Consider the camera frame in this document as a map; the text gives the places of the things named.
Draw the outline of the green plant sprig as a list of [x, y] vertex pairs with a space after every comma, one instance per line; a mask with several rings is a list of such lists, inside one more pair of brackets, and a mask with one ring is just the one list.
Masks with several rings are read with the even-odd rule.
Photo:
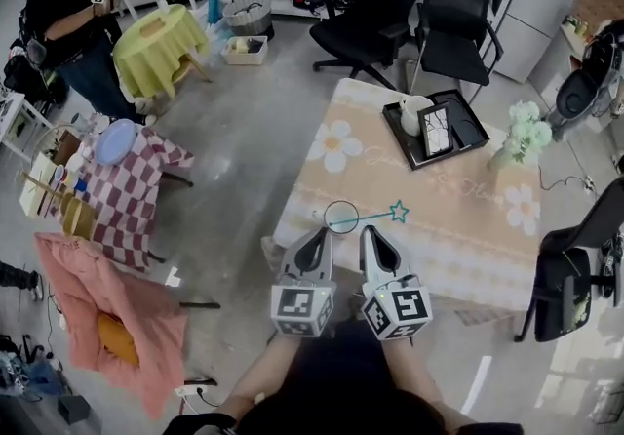
[[585, 296], [584, 299], [575, 304], [568, 329], [573, 332], [583, 327], [591, 313], [591, 295]]

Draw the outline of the green tablecloth round table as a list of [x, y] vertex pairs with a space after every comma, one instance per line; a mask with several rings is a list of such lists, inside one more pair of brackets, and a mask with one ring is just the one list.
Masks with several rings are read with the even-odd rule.
[[[161, 18], [166, 26], [149, 38], [140, 36], [142, 25]], [[150, 99], [162, 92], [176, 96], [174, 74], [181, 59], [208, 51], [209, 39], [192, 13], [174, 4], [164, 15], [156, 10], [131, 25], [113, 48], [113, 60], [124, 85], [134, 98]]]

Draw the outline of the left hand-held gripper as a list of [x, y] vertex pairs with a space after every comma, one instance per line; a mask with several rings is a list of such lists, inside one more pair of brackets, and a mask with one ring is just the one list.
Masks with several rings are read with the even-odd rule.
[[323, 333], [334, 308], [336, 283], [311, 281], [328, 281], [332, 265], [332, 234], [327, 227], [309, 231], [286, 249], [281, 272], [293, 278], [282, 277], [271, 288], [270, 318], [278, 334]]

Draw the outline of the cream box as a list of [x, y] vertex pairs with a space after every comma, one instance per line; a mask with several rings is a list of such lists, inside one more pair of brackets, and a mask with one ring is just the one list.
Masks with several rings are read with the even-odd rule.
[[[55, 188], [54, 175], [57, 165], [43, 153], [35, 158], [28, 175], [49, 186]], [[44, 218], [52, 206], [54, 197], [46, 190], [31, 180], [23, 182], [23, 188], [19, 196], [19, 204], [29, 218]]]

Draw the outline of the vase of white flowers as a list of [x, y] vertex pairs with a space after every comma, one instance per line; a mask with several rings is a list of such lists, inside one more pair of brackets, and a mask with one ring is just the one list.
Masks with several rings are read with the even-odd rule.
[[534, 165], [552, 140], [551, 126], [533, 101], [518, 101], [509, 109], [510, 127], [501, 147], [487, 165], [499, 171], [510, 164]]

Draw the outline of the black tray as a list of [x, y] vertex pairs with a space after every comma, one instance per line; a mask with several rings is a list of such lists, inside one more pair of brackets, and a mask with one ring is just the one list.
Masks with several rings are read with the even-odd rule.
[[398, 102], [386, 104], [382, 110], [383, 117], [413, 171], [477, 150], [489, 142], [488, 132], [458, 90], [441, 91], [429, 95], [428, 98], [433, 102], [433, 107], [426, 108], [426, 113], [436, 112], [442, 108], [447, 115], [449, 147], [438, 153], [428, 153], [425, 132], [413, 137], [404, 131], [400, 122], [401, 108]]

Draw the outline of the black swivel chair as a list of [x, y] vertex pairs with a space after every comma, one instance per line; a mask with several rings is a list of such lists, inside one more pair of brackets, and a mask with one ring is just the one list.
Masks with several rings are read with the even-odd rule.
[[624, 302], [624, 175], [615, 179], [577, 225], [549, 232], [540, 244], [532, 295], [522, 330], [538, 342], [572, 333], [576, 303], [597, 288], [615, 307]]

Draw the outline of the person's left forearm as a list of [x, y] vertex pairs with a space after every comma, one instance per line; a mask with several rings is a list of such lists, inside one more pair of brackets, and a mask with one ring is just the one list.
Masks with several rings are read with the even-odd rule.
[[282, 387], [302, 339], [277, 335], [241, 376], [227, 398], [214, 411], [240, 421], [256, 404]]

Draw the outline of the grey woven basket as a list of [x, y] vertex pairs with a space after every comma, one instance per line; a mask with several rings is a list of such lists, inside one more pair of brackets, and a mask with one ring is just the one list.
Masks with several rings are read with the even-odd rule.
[[222, 15], [235, 36], [274, 37], [272, 0], [230, 0]]

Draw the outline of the person's right forearm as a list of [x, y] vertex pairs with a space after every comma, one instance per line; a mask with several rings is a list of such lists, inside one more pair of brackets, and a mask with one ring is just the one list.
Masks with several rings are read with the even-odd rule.
[[442, 404], [442, 393], [408, 338], [381, 342], [386, 364], [395, 385], [429, 404]]

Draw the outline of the yellow wooden bucket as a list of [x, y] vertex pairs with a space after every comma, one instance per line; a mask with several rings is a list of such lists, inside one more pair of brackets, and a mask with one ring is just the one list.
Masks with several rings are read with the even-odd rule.
[[62, 216], [65, 236], [90, 240], [96, 221], [96, 210], [85, 201], [71, 197]]

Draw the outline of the orange cushion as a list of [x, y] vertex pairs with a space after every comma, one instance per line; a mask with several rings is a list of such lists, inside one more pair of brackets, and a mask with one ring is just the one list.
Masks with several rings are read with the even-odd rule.
[[122, 361], [139, 366], [134, 339], [123, 322], [106, 313], [97, 316], [97, 330], [102, 346]]

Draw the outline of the grey shell chair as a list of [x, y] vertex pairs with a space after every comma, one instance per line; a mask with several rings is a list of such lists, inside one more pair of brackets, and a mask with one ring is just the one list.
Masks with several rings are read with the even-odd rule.
[[553, 141], [562, 141], [569, 130], [590, 114], [604, 79], [584, 68], [574, 70], [565, 79], [556, 95], [555, 106], [543, 118], [551, 128]]

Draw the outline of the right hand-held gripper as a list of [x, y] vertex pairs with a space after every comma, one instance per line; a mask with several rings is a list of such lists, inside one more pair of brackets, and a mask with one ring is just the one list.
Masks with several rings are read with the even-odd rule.
[[360, 266], [367, 281], [362, 313], [377, 340], [412, 338], [433, 320], [428, 289], [399, 280], [415, 272], [409, 251], [393, 236], [366, 226], [360, 235]]

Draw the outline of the teal star wand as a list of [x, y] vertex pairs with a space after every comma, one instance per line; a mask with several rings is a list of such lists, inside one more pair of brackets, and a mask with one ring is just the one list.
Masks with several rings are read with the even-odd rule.
[[394, 205], [389, 206], [384, 212], [371, 215], [361, 215], [359, 213], [359, 222], [364, 220], [373, 220], [377, 218], [391, 218], [392, 221], [404, 223], [409, 212], [410, 209], [407, 208], [401, 200], [398, 200]]

